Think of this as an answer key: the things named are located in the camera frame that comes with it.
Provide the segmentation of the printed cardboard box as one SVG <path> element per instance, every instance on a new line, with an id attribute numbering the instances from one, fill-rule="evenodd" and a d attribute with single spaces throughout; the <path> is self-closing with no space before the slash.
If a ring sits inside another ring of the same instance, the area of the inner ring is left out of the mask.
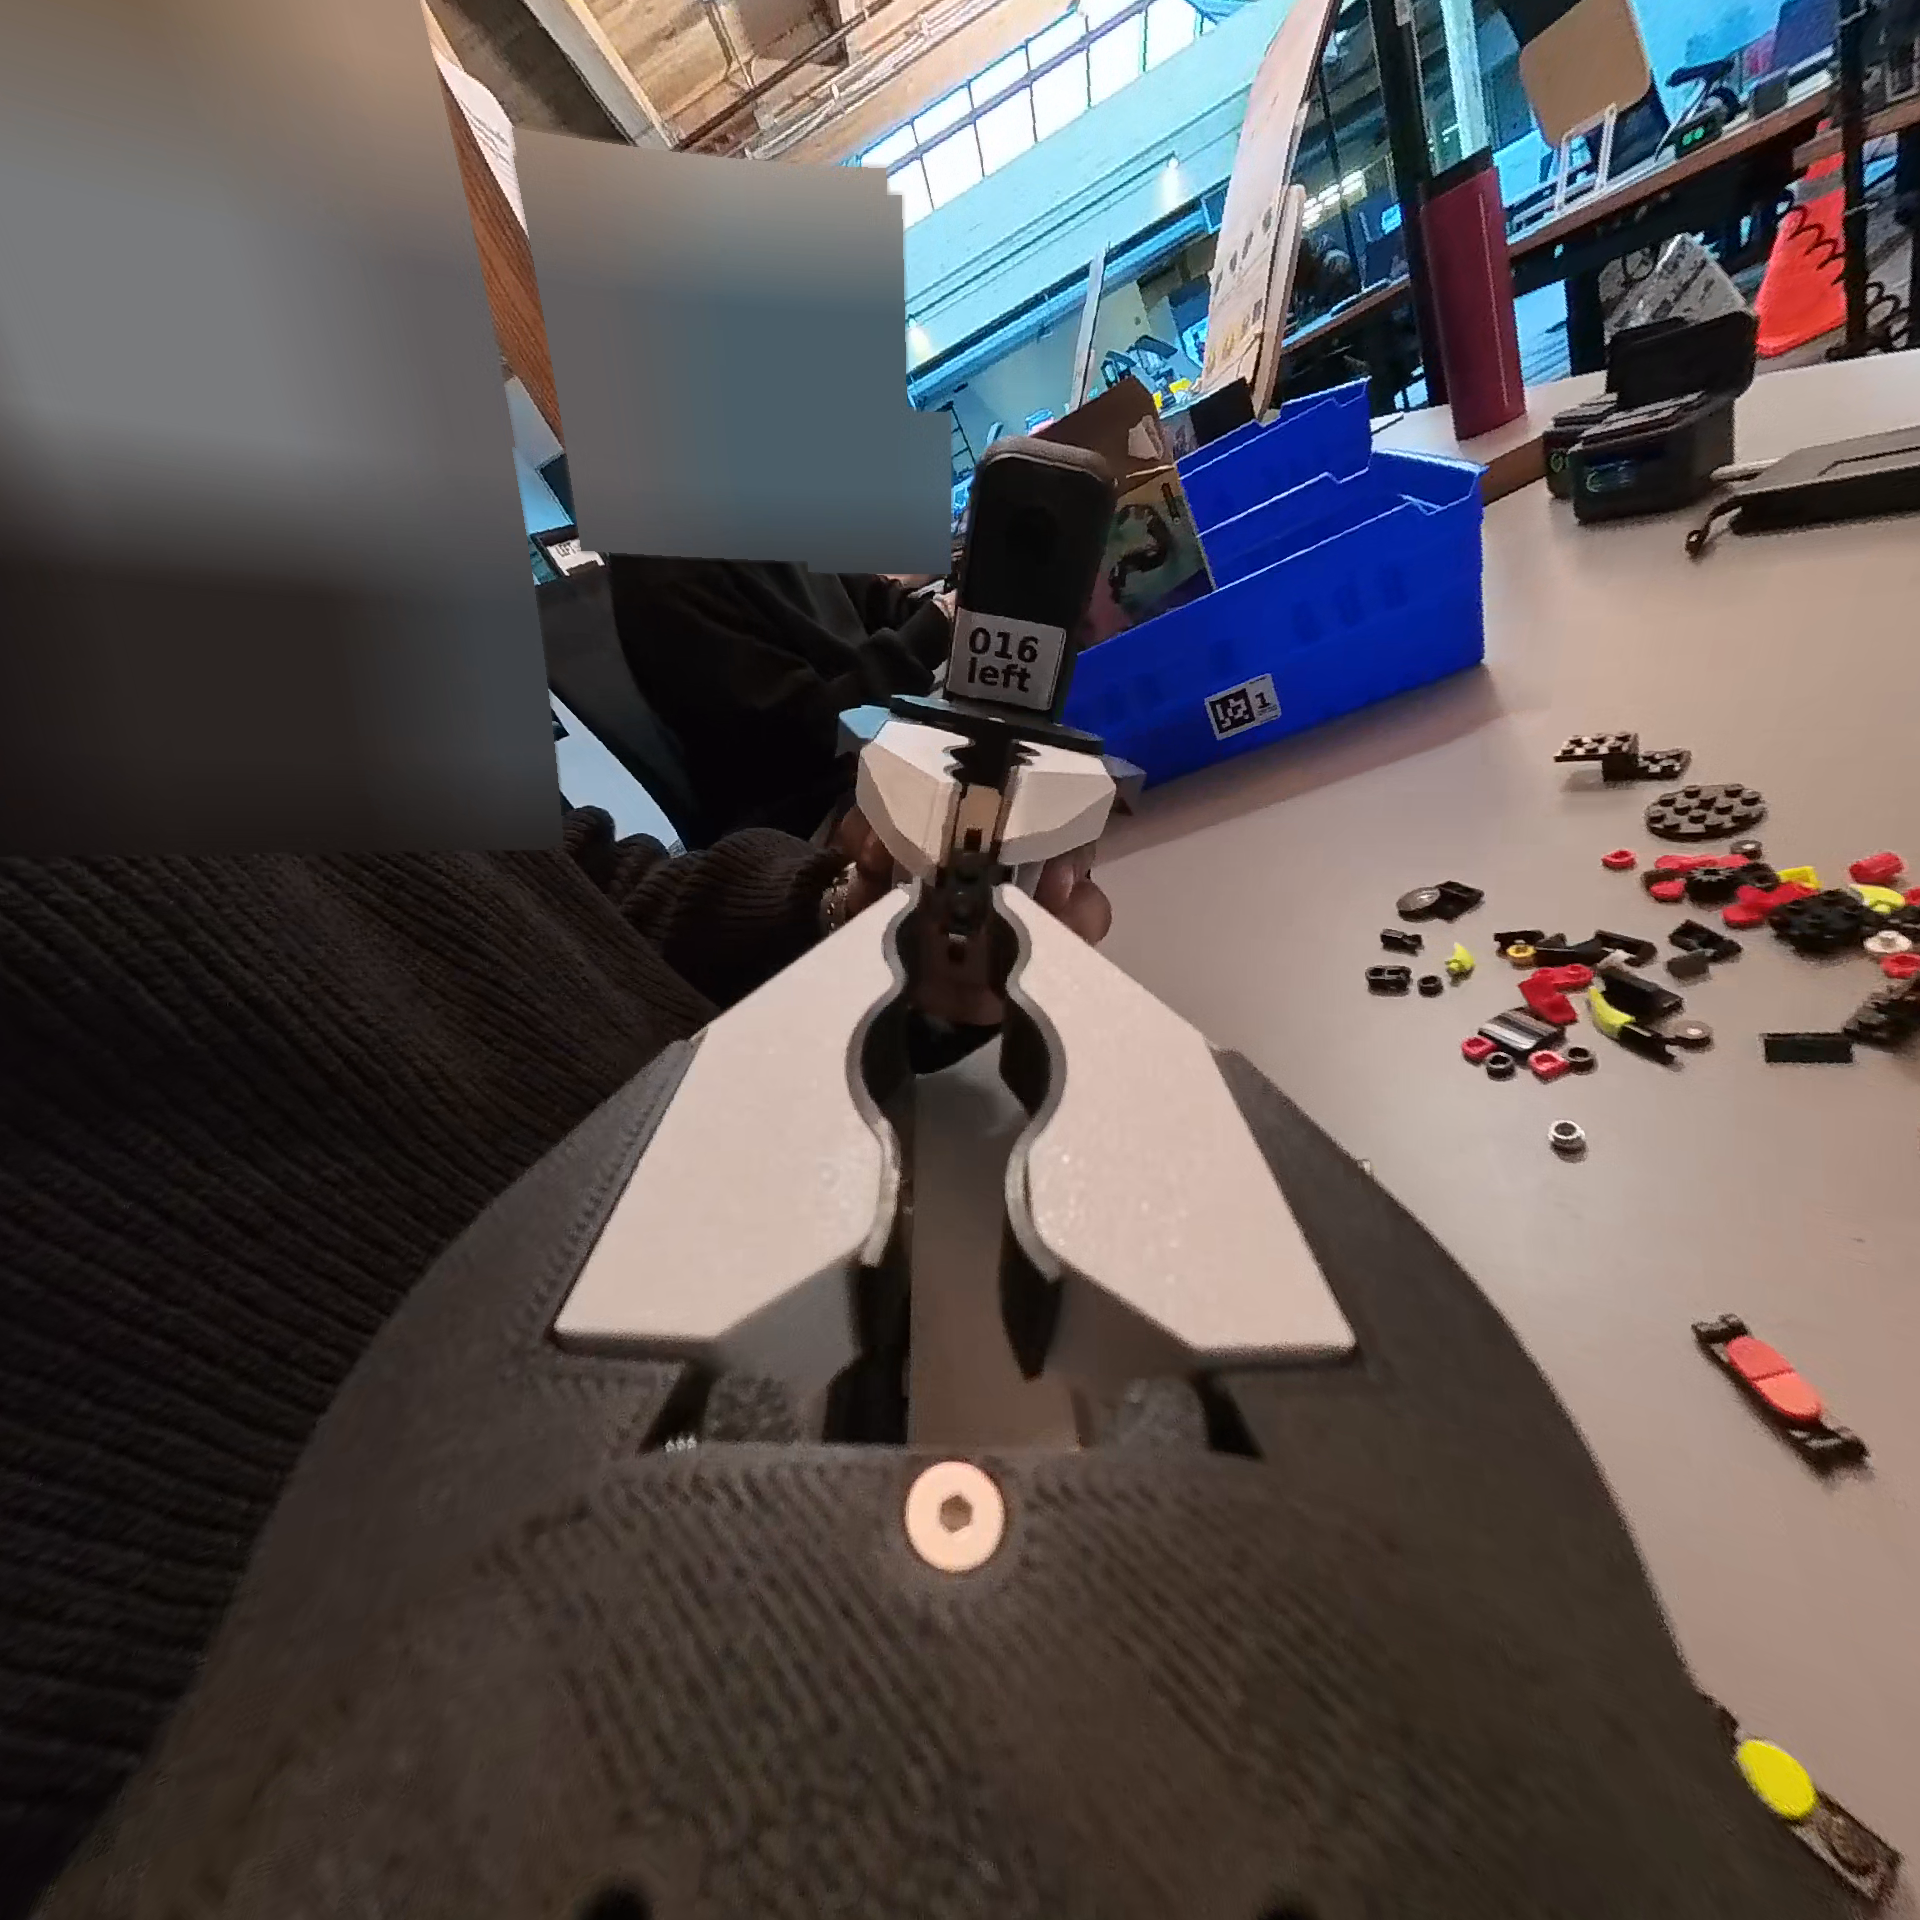
<path id="1" fill-rule="evenodd" d="M 1088 642 L 1112 639 L 1214 590 L 1209 561 L 1153 390 L 1126 374 L 1045 441 L 1095 452 L 1117 479 L 1117 513 L 1088 598 Z"/>

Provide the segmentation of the pile of lego pieces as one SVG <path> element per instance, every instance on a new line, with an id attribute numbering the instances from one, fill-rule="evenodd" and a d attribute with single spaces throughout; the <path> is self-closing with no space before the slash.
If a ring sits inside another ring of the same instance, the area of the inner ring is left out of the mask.
<path id="1" fill-rule="evenodd" d="M 1443 1002 L 1489 965 L 1490 986 L 1511 1003 L 1471 1025 L 1456 1044 L 1462 1061 L 1489 1082 L 1555 1086 L 1595 1071 L 1607 1049 L 1663 1070 L 1713 1049 L 1718 1030 L 1690 1011 L 1686 988 L 1713 983 L 1773 942 L 1811 962 L 1861 962 L 1866 974 L 1859 1003 L 1837 1025 L 1762 1030 L 1765 1066 L 1851 1066 L 1866 1049 L 1917 1057 L 1917 866 L 1899 850 L 1859 854 L 1831 885 L 1811 865 L 1767 861 L 1753 838 L 1651 861 L 1610 849 L 1600 866 L 1635 875 L 1647 905 L 1679 919 L 1655 937 L 1507 927 L 1477 955 L 1421 932 L 1424 921 L 1455 921 L 1483 902 L 1482 890 L 1443 879 L 1400 901 L 1397 924 L 1379 934 L 1381 958 L 1361 974 L 1362 990 L 1381 1002 Z"/>

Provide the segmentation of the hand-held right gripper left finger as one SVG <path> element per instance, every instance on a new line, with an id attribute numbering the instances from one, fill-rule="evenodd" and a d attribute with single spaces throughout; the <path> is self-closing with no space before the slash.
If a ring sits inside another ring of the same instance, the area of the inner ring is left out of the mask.
<path id="1" fill-rule="evenodd" d="M 865 1044 L 899 1009 L 896 890 L 693 1044 L 554 1333 L 576 1354 L 858 1354 L 902 1147 Z"/>

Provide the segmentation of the blue bin with tag sticker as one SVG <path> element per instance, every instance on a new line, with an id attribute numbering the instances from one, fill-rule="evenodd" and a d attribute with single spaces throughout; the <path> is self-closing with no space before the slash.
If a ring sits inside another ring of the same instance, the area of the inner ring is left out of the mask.
<path id="1" fill-rule="evenodd" d="M 1072 671 L 1067 725 L 1149 785 L 1483 662 L 1477 465 L 1385 447 L 1275 489 L 1282 474 L 1254 445 L 1194 468 L 1214 590 Z"/>

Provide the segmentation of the cardboard display board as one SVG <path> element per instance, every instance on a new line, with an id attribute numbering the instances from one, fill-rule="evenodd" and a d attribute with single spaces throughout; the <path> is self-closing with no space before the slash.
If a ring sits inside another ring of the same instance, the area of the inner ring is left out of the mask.
<path id="1" fill-rule="evenodd" d="M 1290 4 L 1254 75 L 1221 211 L 1199 390 L 1242 382 L 1256 417 L 1281 385 L 1291 283 L 1306 234 L 1306 188 L 1294 162 L 1338 3 Z"/>

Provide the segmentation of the rounded cardboard board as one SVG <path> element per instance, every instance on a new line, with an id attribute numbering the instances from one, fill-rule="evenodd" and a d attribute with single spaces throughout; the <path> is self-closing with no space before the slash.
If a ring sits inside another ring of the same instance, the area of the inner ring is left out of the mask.
<path id="1" fill-rule="evenodd" d="M 1633 108 L 1654 86 L 1633 3 L 1526 4 L 1522 14 L 1520 83 L 1551 138 L 1610 108 Z"/>

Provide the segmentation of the red and black lego strip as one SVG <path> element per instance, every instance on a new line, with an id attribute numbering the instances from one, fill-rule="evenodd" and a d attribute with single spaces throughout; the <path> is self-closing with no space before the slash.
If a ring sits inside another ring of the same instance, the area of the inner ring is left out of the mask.
<path id="1" fill-rule="evenodd" d="M 1695 1322 L 1698 1349 L 1735 1382 L 1743 1398 L 1814 1470 L 1864 1467 L 1866 1441 L 1833 1419 L 1814 1382 L 1738 1314 Z"/>

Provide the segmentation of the person's left forearm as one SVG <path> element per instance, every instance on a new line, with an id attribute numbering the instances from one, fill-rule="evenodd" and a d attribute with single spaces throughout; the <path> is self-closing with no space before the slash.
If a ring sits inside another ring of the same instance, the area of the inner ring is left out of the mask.
<path id="1" fill-rule="evenodd" d="M 689 1022 L 753 996 L 858 913 L 853 857 L 779 829 L 670 852 L 617 834 L 599 807 L 570 807 L 562 850 L 638 940 L 663 1006 Z"/>

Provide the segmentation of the dark red bottle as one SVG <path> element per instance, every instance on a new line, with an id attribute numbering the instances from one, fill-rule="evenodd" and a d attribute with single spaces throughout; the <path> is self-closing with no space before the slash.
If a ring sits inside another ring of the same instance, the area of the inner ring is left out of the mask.
<path id="1" fill-rule="evenodd" d="M 1528 411 L 1495 150 L 1479 148 L 1430 180 L 1421 234 L 1455 431 L 1483 438 Z"/>

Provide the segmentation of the person's black sweater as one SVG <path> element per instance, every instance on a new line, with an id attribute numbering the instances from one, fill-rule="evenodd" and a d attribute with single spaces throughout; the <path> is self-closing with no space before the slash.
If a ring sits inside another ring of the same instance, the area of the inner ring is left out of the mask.
<path id="1" fill-rule="evenodd" d="M 339 1382 L 704 1011 L 693 854 L 6 857 L 6 1916 L 141 1767 Z"/>

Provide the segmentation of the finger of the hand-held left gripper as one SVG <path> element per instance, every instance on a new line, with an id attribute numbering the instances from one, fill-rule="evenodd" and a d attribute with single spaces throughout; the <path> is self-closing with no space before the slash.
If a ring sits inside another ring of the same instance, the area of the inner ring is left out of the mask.
<path id="1" fill-rule="evenodd" d="M 1001 786 L 992 834 L 1013 885 L 1041 885 L 1051 859 L 1079 854 L 1105 834 L 1119 785 L 1103 751 L 1025 742 Z"/>
<path id="2" fill-rule="evenodd" d="M 969 745 L 957 725 L 880 725 L 861 749 L 856 809 L 862 845 L 878 844 L 878 899 L 909 883 L 938 883 L 960 849 L 965 778 L 957 757 Z"/>

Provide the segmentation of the small black lego piece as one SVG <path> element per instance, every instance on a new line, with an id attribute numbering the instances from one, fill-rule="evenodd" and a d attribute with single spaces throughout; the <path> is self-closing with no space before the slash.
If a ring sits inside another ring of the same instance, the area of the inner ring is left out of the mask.
<path id="1" fill-rule="evenodd" d="M 985 852 L 959 854 L 938 890 L 942 907 L 928 965 L 928 1009 L 960 1026 L 1003 1019 L 1003 925 L 1000 921 L 1000 865 Z"/>

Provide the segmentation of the lego spider model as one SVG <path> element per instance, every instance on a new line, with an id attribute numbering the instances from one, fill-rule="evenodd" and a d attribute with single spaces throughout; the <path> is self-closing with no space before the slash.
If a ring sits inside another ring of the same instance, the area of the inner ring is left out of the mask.
<path id="1" fill-rule="evenodd" d="M 1743 1737 L 1735 1767 L 1793 1837 L 1821 1861 L 1851 1897 L 1882 1907 L 1903 1874 L 1903 1853 L 1849 1809 L 1824 1795 L 1808 1767 L 1776 1741 Z"/>

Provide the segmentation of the blue plastic bin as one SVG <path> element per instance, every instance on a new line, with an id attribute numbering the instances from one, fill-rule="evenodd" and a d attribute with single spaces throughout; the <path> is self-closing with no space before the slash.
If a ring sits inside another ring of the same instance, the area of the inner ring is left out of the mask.
<path id="1" fill-rule="evenodd" d="M 1218 486 L 1250 489 L 1256 499 L 1294 489 L 1321 474 L 1359 474 L 1374 447 L 1369 401 L 1367 374 L 1286 401 L 1271 419 L 1238 425 L 1182 454 L 1177 468 L 1187 494 L 1199 497 L 1214 468 L 1221 468 Z"/>

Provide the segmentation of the orange traffic cone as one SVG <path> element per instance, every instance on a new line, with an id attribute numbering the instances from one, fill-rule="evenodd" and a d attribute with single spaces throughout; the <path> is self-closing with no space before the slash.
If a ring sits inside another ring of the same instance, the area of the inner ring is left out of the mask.
<path id="1" fill-rule="evenodd" d="M 1758 359 L 1784 359 L 1845 329 L 1842 195 L 1793 206 L 1755 292 Z"/>

